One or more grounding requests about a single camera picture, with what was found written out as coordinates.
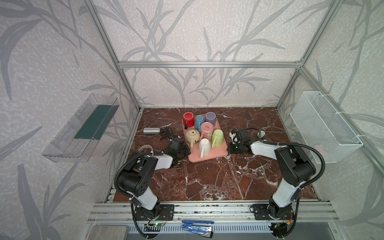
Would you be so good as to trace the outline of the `beige teapot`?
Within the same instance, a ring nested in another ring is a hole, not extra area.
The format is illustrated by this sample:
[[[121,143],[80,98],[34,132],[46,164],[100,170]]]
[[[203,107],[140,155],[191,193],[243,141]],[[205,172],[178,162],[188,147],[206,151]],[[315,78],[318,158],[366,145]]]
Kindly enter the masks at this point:
[[[194,145],[196,145],[200,141],[201,134],[196,129],[190,129],[186,132],[185,137],[190,149],[192,150]]]

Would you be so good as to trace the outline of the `pink object in basket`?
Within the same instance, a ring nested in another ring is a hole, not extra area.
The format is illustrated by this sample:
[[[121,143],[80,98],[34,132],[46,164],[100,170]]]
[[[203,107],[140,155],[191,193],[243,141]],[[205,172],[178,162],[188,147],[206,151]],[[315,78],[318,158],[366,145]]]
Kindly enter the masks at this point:
[[[324,159],[326,159],[326,156],[328,155],[328,153],[323,145],[315,145],[314,149],[317,150]]]

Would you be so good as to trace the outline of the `silver metal cylinder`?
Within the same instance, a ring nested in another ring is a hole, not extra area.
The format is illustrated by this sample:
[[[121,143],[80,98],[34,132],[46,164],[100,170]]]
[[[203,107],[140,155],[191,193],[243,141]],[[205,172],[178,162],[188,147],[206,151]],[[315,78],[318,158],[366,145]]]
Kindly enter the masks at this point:
[[[143,133],[145,135],[158,135],[161,133],[160,128],[144,128]]]

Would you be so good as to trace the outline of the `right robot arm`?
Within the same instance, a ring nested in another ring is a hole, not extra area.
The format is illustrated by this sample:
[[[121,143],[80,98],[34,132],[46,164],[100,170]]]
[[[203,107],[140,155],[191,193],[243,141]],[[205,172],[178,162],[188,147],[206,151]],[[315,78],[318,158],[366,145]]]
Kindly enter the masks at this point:
[[[283,177],[277,191],[269,200],[270,210],[277,213],[290,207],[306,186],[317,181],[325,172],[326,162],[315,148],[299,143],[274,143],[259,138],[252,140],[248,131],[232,129],[230,154],[252,154],[274,159]]]

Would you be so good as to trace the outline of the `aluminium mounting rail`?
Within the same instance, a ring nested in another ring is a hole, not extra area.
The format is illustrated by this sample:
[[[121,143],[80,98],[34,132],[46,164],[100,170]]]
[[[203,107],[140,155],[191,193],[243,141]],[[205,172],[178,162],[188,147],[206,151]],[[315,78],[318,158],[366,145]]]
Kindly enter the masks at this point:
[[[212,221],[215,223],[251,223],[275,222],[264,215],[264,219],[255,219],[251,211],[254,204],[266,204],[266,201],[192,201],[165,202],[174,205],[169,213],[162,213],[158,222],[167,224],[181,223],[183,220]],[[298,222],[334,222],[340,221],[330,202],[300,201],[297,213]],[[132,211],[128,203],[95,204],[88,217],[88,224],[126,224],[132,223]]]

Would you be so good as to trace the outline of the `white mug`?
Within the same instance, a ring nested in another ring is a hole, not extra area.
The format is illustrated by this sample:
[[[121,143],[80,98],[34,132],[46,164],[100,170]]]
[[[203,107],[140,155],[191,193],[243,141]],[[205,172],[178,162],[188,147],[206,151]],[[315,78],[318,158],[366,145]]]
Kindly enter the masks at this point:
[[[202,139],[199,142],[199,153],[200,158],[208,156],[211,153],[211,143],[208,139]]]

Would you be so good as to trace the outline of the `green mug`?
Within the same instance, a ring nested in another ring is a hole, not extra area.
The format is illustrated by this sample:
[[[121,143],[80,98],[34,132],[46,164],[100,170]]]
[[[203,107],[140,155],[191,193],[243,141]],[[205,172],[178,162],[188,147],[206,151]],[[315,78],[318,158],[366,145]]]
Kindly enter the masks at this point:
[[[215,130],[212,135],[212,148],[220,147],[224,143],[224,133],[222,130]]]

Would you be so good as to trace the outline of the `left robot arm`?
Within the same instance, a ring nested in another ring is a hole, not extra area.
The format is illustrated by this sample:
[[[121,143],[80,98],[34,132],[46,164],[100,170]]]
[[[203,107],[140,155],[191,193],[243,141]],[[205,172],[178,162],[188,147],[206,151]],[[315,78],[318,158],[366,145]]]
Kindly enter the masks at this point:
[[[150,189],[153,174],[157,170],[176,167],[189,154],[187,143],[178,137],[170,140],[166,149],[158,154],[151,145],[143,145],[129,155],[117,171],[114,187],[134,206],[156,215],[160,210],[160,200]]]

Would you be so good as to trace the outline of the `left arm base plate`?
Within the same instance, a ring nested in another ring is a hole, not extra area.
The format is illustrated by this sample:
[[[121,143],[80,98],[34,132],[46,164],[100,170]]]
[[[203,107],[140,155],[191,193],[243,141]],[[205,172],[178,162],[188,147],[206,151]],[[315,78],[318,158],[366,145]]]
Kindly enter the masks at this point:
[[[157,204],[152,210],[135,207],[133,214],[136,221],[172,221],[174,218],[175,205]]]

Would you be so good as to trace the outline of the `grey foam block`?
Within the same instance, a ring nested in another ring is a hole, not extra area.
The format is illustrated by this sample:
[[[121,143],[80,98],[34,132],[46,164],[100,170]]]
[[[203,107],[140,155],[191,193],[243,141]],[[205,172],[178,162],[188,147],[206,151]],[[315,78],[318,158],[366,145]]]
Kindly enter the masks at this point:
[[[125,240],[129,228],[127,226],[97,225],[93,226],[87,240]]]

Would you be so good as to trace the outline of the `pink mug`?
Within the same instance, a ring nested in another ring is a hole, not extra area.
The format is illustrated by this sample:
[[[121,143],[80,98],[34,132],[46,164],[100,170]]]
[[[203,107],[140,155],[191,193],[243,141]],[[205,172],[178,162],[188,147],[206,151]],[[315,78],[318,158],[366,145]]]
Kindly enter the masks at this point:
[[[209,122],[202,123],[200,140],[208,139],[210,141],[212,139],[213,132],[214,132],[214,126],[212,125],[212,123],[209,123]]]

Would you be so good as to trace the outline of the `red mug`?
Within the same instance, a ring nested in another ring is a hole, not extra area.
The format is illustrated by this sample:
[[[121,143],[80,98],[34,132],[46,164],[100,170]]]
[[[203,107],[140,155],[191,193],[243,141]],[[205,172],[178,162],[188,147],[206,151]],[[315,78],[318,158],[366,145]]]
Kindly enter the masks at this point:
[[[183,126],[184,129],[187,130],[188,128],[194,128],[195,127],[195,115],[191,112],[186,112],[183,115]]]

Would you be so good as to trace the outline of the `clear tape roll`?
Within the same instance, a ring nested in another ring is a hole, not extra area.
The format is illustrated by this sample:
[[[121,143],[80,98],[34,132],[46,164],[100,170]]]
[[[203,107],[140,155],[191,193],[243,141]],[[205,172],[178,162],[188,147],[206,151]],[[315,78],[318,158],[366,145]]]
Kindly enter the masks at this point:
[[[138,151],[142,153],[154,153],[154,149],[151,145],[143,145],[138,149]]]

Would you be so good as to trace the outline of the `pink plastic tray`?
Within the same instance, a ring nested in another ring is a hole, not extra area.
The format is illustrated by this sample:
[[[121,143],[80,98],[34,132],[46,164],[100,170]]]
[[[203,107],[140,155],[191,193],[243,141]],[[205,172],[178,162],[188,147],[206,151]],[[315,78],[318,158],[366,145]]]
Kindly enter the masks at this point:
[[[194,127],[188,128],[186,121],[182,121],[184,137],[190,149],[189,161],[197,163],[228,155],[224,133],[219,122],[213,126],[209,122],[202,123],[199,132]]]

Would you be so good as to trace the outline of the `purple mug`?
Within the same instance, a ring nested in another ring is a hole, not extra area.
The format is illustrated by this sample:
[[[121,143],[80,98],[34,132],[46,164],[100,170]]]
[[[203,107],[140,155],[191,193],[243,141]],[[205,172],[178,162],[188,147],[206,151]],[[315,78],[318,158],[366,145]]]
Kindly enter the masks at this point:
[[[208,112],[205,114],[205,122],[211,123],[213,126],[216,125],[217,116],[213,112]]]

